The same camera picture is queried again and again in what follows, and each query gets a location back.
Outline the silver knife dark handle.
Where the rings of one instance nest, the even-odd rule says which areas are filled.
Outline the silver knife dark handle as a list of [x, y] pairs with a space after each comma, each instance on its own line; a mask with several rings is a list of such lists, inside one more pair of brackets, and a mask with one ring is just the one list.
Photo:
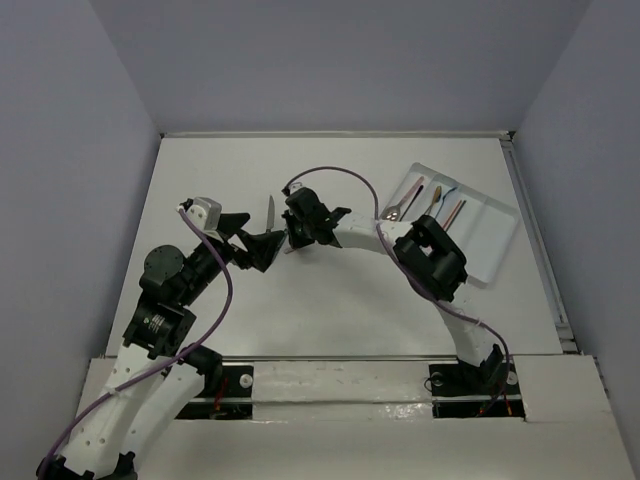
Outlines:
[[267, 218], [266, 218], [266, 232], [269, 233], [273, 230], [275, 225], [275, 200], [272, 195], [268, 198]]

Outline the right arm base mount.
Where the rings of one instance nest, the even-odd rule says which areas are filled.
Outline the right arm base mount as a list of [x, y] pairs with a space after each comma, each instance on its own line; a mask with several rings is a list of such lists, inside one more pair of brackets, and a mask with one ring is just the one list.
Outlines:
[[423, 386], [431, 394], [433, 417], [524, 419], [525, 407], [515, 364], [510, 363], [508, 377], [505, 377], [505, 368], [503, 364], [497, 383], [478, 386], [463, 379], [457, 363], [430, 364]]

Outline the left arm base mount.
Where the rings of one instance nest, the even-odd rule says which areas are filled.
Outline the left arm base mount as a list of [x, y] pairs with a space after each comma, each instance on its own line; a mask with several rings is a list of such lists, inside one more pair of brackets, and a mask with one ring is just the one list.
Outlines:
[[204, 389], [177, 414], [177, 420], [251, 420], [254, 366], [225, 364], [219, 380]]

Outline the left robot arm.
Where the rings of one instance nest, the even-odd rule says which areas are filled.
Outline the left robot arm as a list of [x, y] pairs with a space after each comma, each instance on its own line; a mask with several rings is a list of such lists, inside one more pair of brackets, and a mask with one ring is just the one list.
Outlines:
[[205, 346], [207, 331], [187, 344], [190, 306], [228, 266], [266, 271], [286, 239], [282, 230], [250, 234], [246, 213], [178, 212], [199, 239], [189, 254], [172, 245], [151, 250], [142, 289], [99, 397], [79, 413], [41, 461], [40, 479], [135, 479], [144, 454], [198, 394], [225, 388], [222, 356]]

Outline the purple spoon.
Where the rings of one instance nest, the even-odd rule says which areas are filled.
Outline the purple spoon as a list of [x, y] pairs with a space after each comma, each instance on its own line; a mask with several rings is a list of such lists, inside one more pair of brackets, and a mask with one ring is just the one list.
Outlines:
[[422, 191], [424, 189], [424, 185], [420, 185], [416, 192], [414, 193], [414, 195], [412, 196], [408, 206], [406, 207], [405, 211], [403, 212], [402, 216], [400, 217], [400, 221], [403, 221], [406, 217], [406, 215], [409, 213], [411, 207], [413, 206], [413, 204], [415, 203], [415, 201], [417, 200], [417, 198], [421, 195]]

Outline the orange chopstick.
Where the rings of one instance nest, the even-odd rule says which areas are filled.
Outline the orange chopstick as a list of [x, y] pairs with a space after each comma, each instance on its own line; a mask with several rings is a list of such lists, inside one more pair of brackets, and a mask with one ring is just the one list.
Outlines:
[[464, 200], [459, 200], [454, 206], [454, 208], [451, 210], [451, 212], [449, 213], [449, 216], [447, 217], [447, 219], [442, 225], [445, 231], [449, 229], [449, 226], [451, 225], [452, 221], [455, 219], [461, 207], [464, 205], [464, 202], [465, 202]]

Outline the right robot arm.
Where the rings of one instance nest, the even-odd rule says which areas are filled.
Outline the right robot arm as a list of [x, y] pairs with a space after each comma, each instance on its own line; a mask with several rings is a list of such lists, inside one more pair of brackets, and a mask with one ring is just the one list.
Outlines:
[[378, 220], [345, 207], [329, 210], [308, 187], [287, 187], [283, 193], [292, 248], [317, 243], [391, 257], [411, 287], [439, 311], [455, 346], [462, 384], [482, 392], [505, 383], [508, 348], [495, 330], [468, 314], [467, 259], [434, 218]]

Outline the gold fork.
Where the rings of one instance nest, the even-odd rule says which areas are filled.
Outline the gold fork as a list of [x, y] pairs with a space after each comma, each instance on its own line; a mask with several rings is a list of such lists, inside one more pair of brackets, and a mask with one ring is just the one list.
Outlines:
[[425, 211], [426, 215], [430, 215], [431, 214], [434, 206], [440, 201], [441, 196], [442, 196], [442, 187], [440, 185], [438, 185], [435, 188], [433, 196], [432, 196], [432, 199], [431, 199], [431, 202], [430, 202], [428, 208]]

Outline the silver spoon pink handle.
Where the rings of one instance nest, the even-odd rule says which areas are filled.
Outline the silver spoon pink handle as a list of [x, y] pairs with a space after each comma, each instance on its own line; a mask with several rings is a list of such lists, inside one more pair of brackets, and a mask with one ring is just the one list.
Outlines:
[[411, 199], [411, 197], [417, 192], [419, 187], [424, 182], [424, 177], [420, 176], [409, 188], [409, 190], [404, 194], [404, 196], [394, 205], [388, 206], [384, 209], [381, 214], [381, 218], [383, 220], [388, 221], [398, 221], [400, 215], [402, 213], [402, 207], [405, 203]]

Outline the blue chopstick diagonal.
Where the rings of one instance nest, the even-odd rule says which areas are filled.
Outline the blue chopstick diagonal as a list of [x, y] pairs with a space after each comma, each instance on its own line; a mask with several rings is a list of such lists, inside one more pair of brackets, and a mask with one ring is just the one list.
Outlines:
[[451, 225], [449, 226], [449, 229], [451, 228], [451, 226], [453, 225], [453, 223], [455, 222], [455, 220], [456, 220], [456, 219], [458, 218], [458, 216], [460, 215], [460, 212], [462, 211], [462, 209], [465, 207], [465, 205], [466, 205], [467, 201], [466, 201], [466, 200], [464, 200], [464, 201], [465, 201], [465, 202], [464, 202], [464, 205], [461, 207], [461, 209], [459, 210], [459, 212], [458, 212], [458, 214], [456, 215], [455, 219], [452, 221]]

